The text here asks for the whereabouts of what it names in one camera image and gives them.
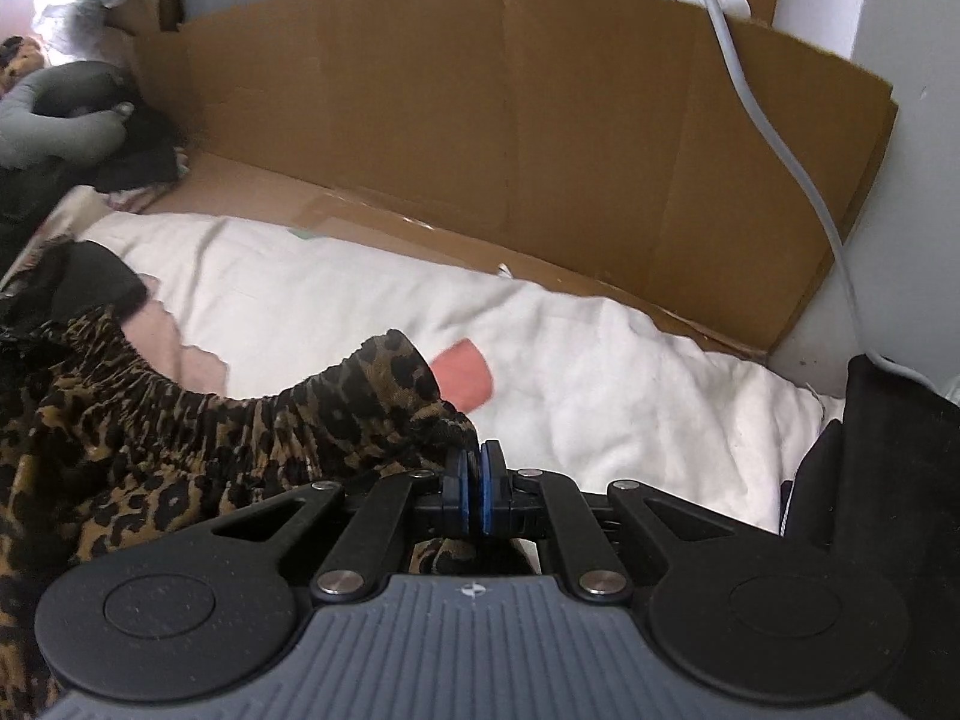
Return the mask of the leopard print garment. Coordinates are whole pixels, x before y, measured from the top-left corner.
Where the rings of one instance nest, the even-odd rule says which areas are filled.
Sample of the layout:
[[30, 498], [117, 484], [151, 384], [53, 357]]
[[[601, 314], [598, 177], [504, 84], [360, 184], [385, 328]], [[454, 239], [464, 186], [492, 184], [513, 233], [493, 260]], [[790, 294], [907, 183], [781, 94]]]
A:
[[8, 718], [36, 717], [57, 697], [34, 615], [70, 567], [313, 481], [363, 489], [477, 449], [469, 418], [397, 330], [279, 394], [231, 400], [156, 371], [127, 319], [105, 307], [31, 332], [2, 327]]

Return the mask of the white bear print bedsheet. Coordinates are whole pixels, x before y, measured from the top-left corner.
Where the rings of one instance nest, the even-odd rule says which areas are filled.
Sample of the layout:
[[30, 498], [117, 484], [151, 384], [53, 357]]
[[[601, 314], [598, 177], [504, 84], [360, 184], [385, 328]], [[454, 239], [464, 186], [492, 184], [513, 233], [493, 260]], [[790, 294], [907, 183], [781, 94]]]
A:
[[185, 346], [217, 356], [233, 397], [272, 395], [397, 328], [509, 463], [598, 493], [633, 478], [776, 530], [781, 488], [843, 401], [706, 351], [607, 298], [553, 293], [276, 224], [132, 215], [75, 188], [3, 266], [13, 280], [59, 242], [112, 252]]

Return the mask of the brown cardboard sheet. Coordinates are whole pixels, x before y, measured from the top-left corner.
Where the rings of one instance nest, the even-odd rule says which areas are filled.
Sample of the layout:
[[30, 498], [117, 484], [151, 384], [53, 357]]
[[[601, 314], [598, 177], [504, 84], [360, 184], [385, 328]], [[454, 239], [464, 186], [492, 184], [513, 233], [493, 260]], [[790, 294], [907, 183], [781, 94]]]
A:
[[208, 153], [579, 271], [755, 351], [832, 263], [697, 5], [256, 0], [132, 52], [149, 104]]

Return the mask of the black folded garment on right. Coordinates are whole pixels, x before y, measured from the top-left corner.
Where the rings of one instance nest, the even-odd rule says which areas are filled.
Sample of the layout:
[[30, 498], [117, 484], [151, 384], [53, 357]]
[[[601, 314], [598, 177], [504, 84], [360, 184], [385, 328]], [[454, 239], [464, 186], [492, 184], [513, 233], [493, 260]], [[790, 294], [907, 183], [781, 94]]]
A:
[[913, 718], [958, 715], [958, 406], [864, 356], [843, 416], [805, 454], [784, 534], [886, 578], [911, 632], [882, 695]]

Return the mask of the black garment on left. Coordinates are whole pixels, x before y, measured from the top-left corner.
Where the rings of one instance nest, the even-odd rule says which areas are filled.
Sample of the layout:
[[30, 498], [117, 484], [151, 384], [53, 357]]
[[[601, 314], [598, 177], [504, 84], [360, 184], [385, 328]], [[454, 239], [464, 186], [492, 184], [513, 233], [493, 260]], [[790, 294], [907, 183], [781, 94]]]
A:
[[142, 278], [109, 249], [89, 241], [57, 242], [3, 289], [2, 327], [31, 332], [105, 307], [124, 320], [147, 299]]

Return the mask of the grey plush toy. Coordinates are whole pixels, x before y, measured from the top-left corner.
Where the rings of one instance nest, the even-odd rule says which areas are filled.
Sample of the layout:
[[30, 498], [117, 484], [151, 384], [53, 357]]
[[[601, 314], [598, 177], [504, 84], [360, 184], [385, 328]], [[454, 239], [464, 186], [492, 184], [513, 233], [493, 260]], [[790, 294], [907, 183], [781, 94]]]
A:
[[104, 62], [37, 70], [2, 99], [2, 166], [26, 169], [45, 160], [93, 166], [121, 148], [132, 107], [127, 78]]

